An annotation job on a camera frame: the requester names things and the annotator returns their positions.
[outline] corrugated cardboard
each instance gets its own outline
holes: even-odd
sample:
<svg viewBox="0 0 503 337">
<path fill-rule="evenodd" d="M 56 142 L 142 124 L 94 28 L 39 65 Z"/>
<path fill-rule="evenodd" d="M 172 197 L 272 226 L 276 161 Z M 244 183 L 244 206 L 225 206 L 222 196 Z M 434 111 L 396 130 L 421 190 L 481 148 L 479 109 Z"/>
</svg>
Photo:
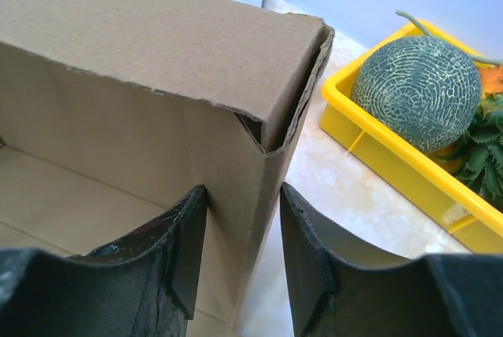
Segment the corrugated cardboard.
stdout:
<svg viewBox="0 0 503 337">
<path fill-rule="evenodd" d="M 205 184 L 192 324 L 234 323 L 332 37 L 227 0 L 0 0 L 0 244 L 85 254 Z"/>
</svg>

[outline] green leaves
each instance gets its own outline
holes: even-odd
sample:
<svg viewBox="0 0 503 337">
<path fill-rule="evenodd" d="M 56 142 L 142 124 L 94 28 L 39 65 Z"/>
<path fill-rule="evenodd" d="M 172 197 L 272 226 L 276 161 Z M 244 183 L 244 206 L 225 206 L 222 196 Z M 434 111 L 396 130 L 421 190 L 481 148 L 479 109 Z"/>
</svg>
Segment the green leaves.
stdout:
<svg viewBox="0 0 503 337">
<path fill-rule="evenodd" d="M 477 112 L 473 116 L 472 126 L 484 125 L 486 123 L 486 117 L 484 115 L 484 109 L 482 106 L 479 106 Z"/>
<path fill-rule="evenodd" d="M 469 134 L 475 143 L 487 144 L 496 141 L 500 137 L 500 133 L 500 130 L 494 126 L 481 126 Z"/>
<path fill-rule="evenodd" d="M 479 194 L 483 183 L 484 183 L 484 173 L 480 173 L 475 180 L 470 181 L 468 184 L 465 185 L 468 186 L 473 192 Z"/>
<path fill-rule="evenodd" d="M 493 126 L 500 133 L 503 133 L 503 110 L 498 109 L 496 112 L 489 113 L 486 116 L 485 121 L 479 123 L 479 125 Z"/>
<path fill-rule="evenodd" d="M 490 201 L 494 198 L 494 196 L 491 194 L 489 189 L 487 188 L 486 184 L 482 184 L 482 188 L 480 189 L 479 192 L 480 196 L 484 198 L 487 202 L 490 203 Z"/>
<path fill-rule="evenodd" d="M 489 149 L 490 154 L 493 156 L 497 168 L 501 168 L 501 172 L 503 173 L 503 147 L 500 145 L 488 145 L 487 148 Z"/>
<path fill-rule="evenodd" d="M 484 168 L 486 159 L 489 156 L 489 149 L 485 145 L 476 145 L 466 159 L 466 167 L 477 174 Z"/>
<path fill-rule="evenodd" d="M 493 196 L 501 196 L 501 181 L 498 181 L 498 174 L 492 160 L 487 160 L 486 171 L 484 176 L 484 185 L 489 193 Z"/>
<path fill-rule="evenodd" d="M 459 171 L 454 173 L 454 177 L 458 180 L 462 180 L 463 183 L 471 184 L 478 176 L 479 173 L 469 170 L 466 166 L 463 166 Z"/>
</svg>

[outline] netted melon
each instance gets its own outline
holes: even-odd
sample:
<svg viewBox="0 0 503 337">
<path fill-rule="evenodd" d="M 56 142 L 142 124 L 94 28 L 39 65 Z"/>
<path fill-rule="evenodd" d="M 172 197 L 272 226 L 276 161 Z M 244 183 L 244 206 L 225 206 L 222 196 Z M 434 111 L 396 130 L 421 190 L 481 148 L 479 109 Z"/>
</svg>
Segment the netted melon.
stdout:
<svg viewBox="0 0 503 337">
<path fill-rule="evenodd" d="M 389 42 L 360 67 L 351 100 L 412 146 L 434 152 L 469 127 L 482 84 L 473 60 L 431 36 Z"/>
</svg>

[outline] yellow crate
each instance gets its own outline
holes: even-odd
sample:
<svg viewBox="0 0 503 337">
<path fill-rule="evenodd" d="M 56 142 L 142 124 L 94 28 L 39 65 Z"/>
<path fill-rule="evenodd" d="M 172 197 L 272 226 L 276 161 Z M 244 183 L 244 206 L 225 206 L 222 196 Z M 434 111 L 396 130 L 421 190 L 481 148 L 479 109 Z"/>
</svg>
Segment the yellow crate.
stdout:
<svg viewBox="0 0 503 337">
<path fill-rule="evenodd" d="M 434 25 L 421 23 L 432 34 L 479 55 Z M 363 62 L 381 46 L 410 35 L 422 33 L 408 23 L 326 81 L 322 93 L 327 106 L 320 127 L 468 249 L 501 253 L 503 214 L 349 98 Z"/>
</svg>

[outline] cardboard box flap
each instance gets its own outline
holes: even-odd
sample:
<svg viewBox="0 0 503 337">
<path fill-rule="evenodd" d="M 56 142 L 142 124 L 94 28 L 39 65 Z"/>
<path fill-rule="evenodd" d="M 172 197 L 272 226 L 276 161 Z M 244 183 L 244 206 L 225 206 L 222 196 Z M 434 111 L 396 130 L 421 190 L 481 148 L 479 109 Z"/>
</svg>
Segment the cardboard box flap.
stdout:
<svg viewBox="0 0 503 337">
<path fill-rule="evenodd" d="M 228 0 L 0 1 L 2 42 L 233 110 L 259 123 L 266 150 L 325 29 L 312 16 Z"/>
<path fill-rule="evenodd" d="M 290 108 L 286 108 L 285 115 L 281 115 L 283 125 L 278 124 L 277 130 L 274 131 L 276 134 L 276 141 L 271 145 L 272 148 L 286 148 L 290 145 L 297 132 L 299 123 L 302 125 L 303 122 L 301 123 L 300 121 L 301 116 L 305 114 L 304 112 L 309 106 L 314 87 L 316 86 L 317 81 L 321 78 L 327 63 L 329 62 L 334 36 L 334 29 L 324 25 L 320 35 L 315 41 L 317 44 L 315 48 L 318 48 L 318 50 L 307 58 L 304 68 L 299 68 L 300 73 L 299 78 L 297 79 L 296 92 L 290 99 L 285 98 L 288 100 Z"/>
</svg>

